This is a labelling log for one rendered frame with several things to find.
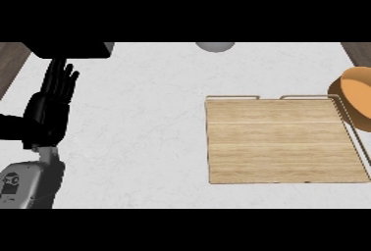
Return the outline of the orange pot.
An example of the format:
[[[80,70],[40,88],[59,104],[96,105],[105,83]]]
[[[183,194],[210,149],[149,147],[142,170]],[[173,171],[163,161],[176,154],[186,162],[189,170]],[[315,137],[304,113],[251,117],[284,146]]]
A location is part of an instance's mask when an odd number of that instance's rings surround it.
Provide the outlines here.
[[[340,97],[349,115],[346,122],[371,132],[371,67],[349,68],[331,84],[328,94]]]

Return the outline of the grey round object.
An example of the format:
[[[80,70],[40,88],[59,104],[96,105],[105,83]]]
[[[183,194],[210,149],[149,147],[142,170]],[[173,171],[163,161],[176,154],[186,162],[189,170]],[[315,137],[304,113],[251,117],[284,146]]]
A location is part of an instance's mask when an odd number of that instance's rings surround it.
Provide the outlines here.
[[[207,52],[220,53],[228,51],[235,43],[234,42],[197,42],[195,45]]]

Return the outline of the black appliance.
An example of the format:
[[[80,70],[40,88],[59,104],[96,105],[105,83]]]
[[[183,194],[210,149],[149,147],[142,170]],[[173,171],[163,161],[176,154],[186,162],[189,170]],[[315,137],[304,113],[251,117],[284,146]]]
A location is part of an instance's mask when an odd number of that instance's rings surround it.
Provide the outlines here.
[[[112,42],[25,42],[25,46],[43,59],[106,59],[114,48]]]

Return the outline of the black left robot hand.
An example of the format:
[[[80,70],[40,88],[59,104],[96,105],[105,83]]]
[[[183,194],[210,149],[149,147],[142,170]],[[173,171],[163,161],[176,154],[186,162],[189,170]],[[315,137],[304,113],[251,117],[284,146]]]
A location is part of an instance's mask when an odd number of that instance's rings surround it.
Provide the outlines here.
[[[21,140],[25,150],[58,145],[65,136],[78,76],[65,58],[50,61],[40,91],[30,99],[24,115],[0,114],[0,140]]]

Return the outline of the wooden tray with metal rails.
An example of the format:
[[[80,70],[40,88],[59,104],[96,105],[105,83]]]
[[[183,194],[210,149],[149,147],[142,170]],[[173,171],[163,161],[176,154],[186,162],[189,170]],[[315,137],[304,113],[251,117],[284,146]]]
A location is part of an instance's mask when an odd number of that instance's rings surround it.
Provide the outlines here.
[[[337,95],[210,95],[204,107],[210,183],[371,182]]]

